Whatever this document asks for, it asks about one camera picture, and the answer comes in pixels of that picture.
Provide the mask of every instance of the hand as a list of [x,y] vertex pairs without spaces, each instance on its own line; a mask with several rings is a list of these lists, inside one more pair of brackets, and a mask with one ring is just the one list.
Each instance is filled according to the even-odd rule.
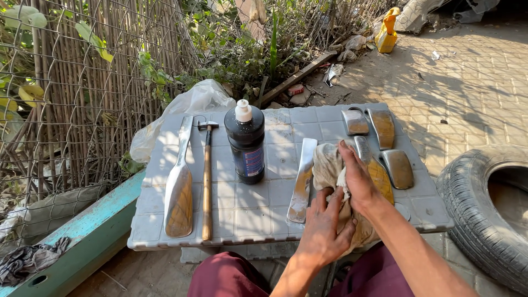
[[[301,263],[312,265],[314,269],[323,268],[348,250],[356,231],[357,220],[350,218],[337,234],[337,217],[343,200],[343,188],[339,187],[332,193],[333,191],[332,188],[318,191],[317,198],[306,209],[306,225],[294,255]],[[327,207],[326,197],[330,194],[332,196]]]
[[374,185],[369,171],[363,161],[356,154],[356,151],[351,145],[341,140],[337,146],[339,154],[346,166],[346,184],[350,191],[350,206],[357,210],[362,215],[372,207],[372,205],[380,200],[385,200],[381,196],[380,191]]

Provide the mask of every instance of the rag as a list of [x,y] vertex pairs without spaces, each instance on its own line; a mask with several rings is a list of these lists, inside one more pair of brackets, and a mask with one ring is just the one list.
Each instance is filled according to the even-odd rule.
[[61,237],[53,246],[36,244],[11,251],[0,262],[0,286],[16,286],[32,273],[51,266],[66,251],[70,241],[69,237]]
[[[354,145],[352,142],[345,141],[348,145]],[[350,248],[341,256],[348,255],[353,249],[362,247],[373,241],[379,240],[379,236],[374,230],[370,222],[363,217],[359,212],[350,207],[348,200],[351,198],[350,190],[346,184],[346,167],[337,150],[337,146],[331,143],[324,143],[318,145],[314,151],[314,167],[312,169],[314,174],[314,188],[319,191],[326,187],[331,187],[334,190],[337,187],[343,187],[344,198],[341,203],[339,211],[339,219],[337,223],[337,233],[341,232],[345,223],[350,217],[357,219],[356,232],[352,237]]]

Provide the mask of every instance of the rubber tire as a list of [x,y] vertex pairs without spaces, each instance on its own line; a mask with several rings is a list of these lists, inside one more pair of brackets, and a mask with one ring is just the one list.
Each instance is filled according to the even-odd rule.
[[[455,244],[491,277],[528,295],[528,240],[500,216],[488,194],[491,173],[509,166],[528,168],[528,147],[492,144],[475,148],[442,170],[437,189],[455,221],[449,231]],[[527,187],[526,174],[501,176],[502,182]]]

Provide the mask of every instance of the yellow container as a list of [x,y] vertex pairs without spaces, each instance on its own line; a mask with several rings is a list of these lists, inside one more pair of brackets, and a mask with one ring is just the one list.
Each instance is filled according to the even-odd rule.
[[380,53],[390,53],[396,44],[396,31],[394,30],[394,23],[396,16],[400,14],[400,9],[397,7],[391,8],[383,18],[383,24],[378,35],[374,38],[378,51]]

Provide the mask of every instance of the maroon pants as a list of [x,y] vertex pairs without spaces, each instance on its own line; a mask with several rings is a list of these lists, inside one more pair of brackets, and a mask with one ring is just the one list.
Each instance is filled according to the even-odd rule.
[[[251,263],[234,252],[207,258],[194,271],[189,297],[268,297],[266,279]],[[391,253],[382,242],[363,254],[345,280],[328,297],[413,297]]]

